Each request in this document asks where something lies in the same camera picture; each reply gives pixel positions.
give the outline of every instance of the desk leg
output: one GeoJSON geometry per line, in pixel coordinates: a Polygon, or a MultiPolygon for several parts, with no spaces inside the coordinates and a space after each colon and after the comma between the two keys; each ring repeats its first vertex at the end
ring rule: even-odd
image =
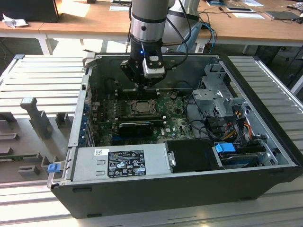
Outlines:
{"type": "Polygon", "coordinates": [[[250,48],[249,45],[245,45],[245,47],[244,47],[242,53],[243,53],[243,54],[246,54],[249,48],[250,48]]]}
{"type": "Polygon", "coordinates": [[[198,53],[200,48],[202,48],[201,53],[203,53],[205,45],[206,45],[206,41],[204,41],[204,40],[197,40],[197,46],[196,46],[196,49],[195,49],[195,53],[198,53]]]}
{"type": "Polygon", "coordinates": [[[294,95],[297,95],[298,92],[303,88],[303,75],[301,76],[301,78],[298,80],[298,82],[296,82],[296,84],[293,86],[293,88],[291,89],[291,92],[294,95]]]}
{"type": "Polygon", "coordinates": [[[53,54],[53,50],[52,50],[52,47],[51,47],[51,44],[49,42],[49,39],[47,39],[47,37],[38,37],[38,41],[40,43],[40,47],[42,49],[42,52],[43,54],[53,54]]]}

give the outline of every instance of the blue tab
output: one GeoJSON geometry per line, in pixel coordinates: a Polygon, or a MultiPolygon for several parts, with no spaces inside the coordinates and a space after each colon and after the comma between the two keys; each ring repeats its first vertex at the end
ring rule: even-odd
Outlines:
{"type": "Polygon", "coordinates": [[[218,153],[235,152],[236,149],[232,143],[219,143],[215,146],[218,153]]]}
{"type": "Polygon", "coordinates": [[[60,164],[49,164],[47,171],[49,173],[59,173],[60,172],[60,164]]]}

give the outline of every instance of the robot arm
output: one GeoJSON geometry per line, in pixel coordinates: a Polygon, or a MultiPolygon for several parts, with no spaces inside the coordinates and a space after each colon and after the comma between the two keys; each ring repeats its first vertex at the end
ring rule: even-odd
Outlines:
{"type": "MultiPolygon", "coordinates": [[[[188,33],[191,34],[191,31],[188,32],[188,25],[195,25],[199,20],[197,16],[195,20],[188,20],[187,16],[197,14],[198,4],[199,0],[176,0],[172,7],[174,11],[169,11],[170,21],[175,22],[183,37],[187,36],[186,41],[191,36],[188,36],[188,33]],[[184,9],[183,5],[186,6],[186,16],[182,11],[180,12],[180,8],[184,9]]],[[[180,45],[182,42],[176,31],[172,30],[166,21],[169,0],[133,0],[132,5],[131,53],[129,59],[123,61],[120,67],[126,76],[138,86],[138,90],[143,91],[144,87],[151,87],[163,80],[166,70],[172,68],[166,66],[167,64],[163,61],[161,53],[163,36],[167,37],[166,42],[173,40],[175,45],[180,45]],[[165,35],[165,27],[169,34],[173,35],[165,35]]]]}

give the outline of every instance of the paper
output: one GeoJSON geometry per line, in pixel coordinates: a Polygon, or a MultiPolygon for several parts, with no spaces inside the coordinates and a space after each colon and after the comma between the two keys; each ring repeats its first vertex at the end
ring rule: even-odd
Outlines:
{"type": "Polygon", "coordinates": [[[238,18],[265,19],[260,14],[252,14],[252,13],[232,13],[232,14],[238,18]]]}
{"type": "Polygon", "coordinates": [[[123,12],[128,12],[129,7],[126,6],[111,6],[109,7],[109,11],[123,11],[123,12]]]}
{"type": "Polygon", "coordinates": [[[248,6],[259,6],[259,7],[263,7],[262,4],[258,3],[255,0],[244,0],[244,3],[248,6]]]}
{"type": "Polygon", "coordinates": [[[15,27],[22,27],[22,26],[27,26],[28,23],[26,23],[25,20],[23,19],[12,19],[10,17],[7,17],[5,16],[4,14],[3,15],[3,20],[2,22],[4,24],[6,24],[8,27],[12,27],[12,28],[15,28],[15,27]]]}

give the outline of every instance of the laptop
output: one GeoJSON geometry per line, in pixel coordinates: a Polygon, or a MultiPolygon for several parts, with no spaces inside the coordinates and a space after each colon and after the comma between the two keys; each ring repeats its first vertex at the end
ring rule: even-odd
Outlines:
{"type": "Polygon", "coordinates": [[[277,11],[265,11],[272,19],[277,20],[294,20],[298,19],[299,16],[291,12],[277,12],[277,11]]]}

